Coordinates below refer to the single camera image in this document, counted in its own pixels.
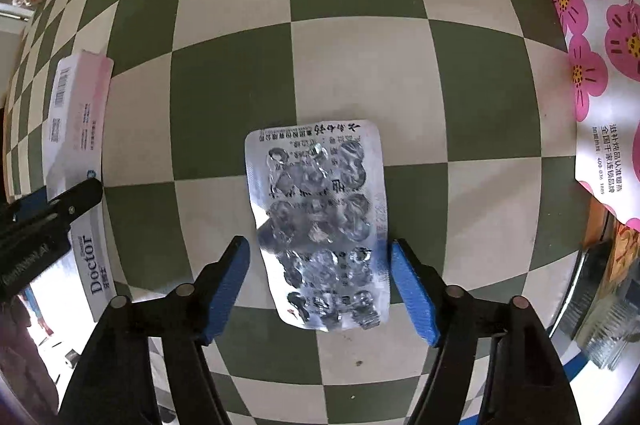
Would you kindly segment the silver pill blister pack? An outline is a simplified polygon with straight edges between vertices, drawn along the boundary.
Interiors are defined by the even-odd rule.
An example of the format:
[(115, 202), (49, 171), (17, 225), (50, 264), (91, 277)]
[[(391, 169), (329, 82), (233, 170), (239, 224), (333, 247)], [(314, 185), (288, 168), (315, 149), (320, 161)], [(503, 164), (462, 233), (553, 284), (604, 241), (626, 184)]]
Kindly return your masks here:
[(250, 208), (279, 317), (370, 330), (390, 311), (387, 200), (367, 119), (259, 129), (244, 142)]

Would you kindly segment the long white toothpaste box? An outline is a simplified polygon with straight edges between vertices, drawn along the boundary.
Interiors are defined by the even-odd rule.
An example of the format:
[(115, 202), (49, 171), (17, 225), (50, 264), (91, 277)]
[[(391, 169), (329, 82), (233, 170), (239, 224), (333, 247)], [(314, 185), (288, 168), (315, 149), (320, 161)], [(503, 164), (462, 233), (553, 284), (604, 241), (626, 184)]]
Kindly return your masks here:
[[(43, 126), (44, 182), (52, 198), (88, 179), (99, 180), (108, 88), (113, 61), (80, 50), (58, 61)], [(79, 278), (93, 319), (115, 296), (108, 261), (103, 208), (96, 205), (70, 226)]]

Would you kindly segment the black flat tray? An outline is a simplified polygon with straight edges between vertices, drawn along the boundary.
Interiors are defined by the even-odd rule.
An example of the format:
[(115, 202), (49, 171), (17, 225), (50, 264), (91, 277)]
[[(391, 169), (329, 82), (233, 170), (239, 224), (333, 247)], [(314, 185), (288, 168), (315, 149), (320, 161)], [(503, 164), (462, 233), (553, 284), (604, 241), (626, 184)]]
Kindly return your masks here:
[(613, 241), (600, 241), (579, 252), (565, 297), (555, 317), (549, 336), (564, 334), (574, 338), (584, 323), (604, 278)]

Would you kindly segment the red yellow snack package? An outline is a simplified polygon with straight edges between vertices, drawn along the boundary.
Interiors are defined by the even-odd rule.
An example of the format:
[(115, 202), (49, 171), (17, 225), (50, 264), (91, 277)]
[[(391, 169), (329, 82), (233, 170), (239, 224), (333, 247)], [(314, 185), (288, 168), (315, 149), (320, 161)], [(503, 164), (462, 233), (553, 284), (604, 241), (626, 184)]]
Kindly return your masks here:
[(600, 297), (610, 295), (625, 281), (638, 256), (639, 232), (623, 223), (615, 223), (610, 257), (599, 289)]

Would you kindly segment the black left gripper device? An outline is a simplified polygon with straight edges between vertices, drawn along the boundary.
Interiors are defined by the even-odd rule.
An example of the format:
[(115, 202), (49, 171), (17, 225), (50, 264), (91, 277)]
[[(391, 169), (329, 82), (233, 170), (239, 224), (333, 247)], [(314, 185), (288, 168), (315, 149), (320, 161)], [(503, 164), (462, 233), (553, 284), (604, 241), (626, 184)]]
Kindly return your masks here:
[(98, 206), (103, 185), (89, 178), (47, 199), (40, 189), (1, 205), (1, 300), (6, 303), (70, 251), (72, 223)]

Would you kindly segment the pink flower white bag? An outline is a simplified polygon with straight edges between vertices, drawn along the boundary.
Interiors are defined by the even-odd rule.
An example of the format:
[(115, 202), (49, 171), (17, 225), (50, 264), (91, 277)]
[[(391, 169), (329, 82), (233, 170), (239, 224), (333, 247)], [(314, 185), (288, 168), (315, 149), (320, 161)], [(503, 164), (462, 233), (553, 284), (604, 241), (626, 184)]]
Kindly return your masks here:
[(575, 179), (639, 229), (639, 0), (552, 0), (577, 122)]

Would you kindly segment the green white checkered mat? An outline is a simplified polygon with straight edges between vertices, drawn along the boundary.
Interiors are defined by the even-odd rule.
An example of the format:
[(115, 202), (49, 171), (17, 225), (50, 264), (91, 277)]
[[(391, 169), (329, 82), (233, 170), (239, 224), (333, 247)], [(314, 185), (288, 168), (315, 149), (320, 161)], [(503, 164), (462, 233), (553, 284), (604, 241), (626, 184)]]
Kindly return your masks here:
[(206, 351), (235, 424), (397, 424), (433, 356), (398, 296), (380, 325), (333, 321), (346, 259), (388, 234), (477, 297), (558, 311), (589, 196), (574, 178), (564, 38), (586, 0), (46, 0), (2, 59), (8, 191), (47, 175), (58, 63), (113, 61), (103, 222), (111, 286), (137, 301), (266, 227)]

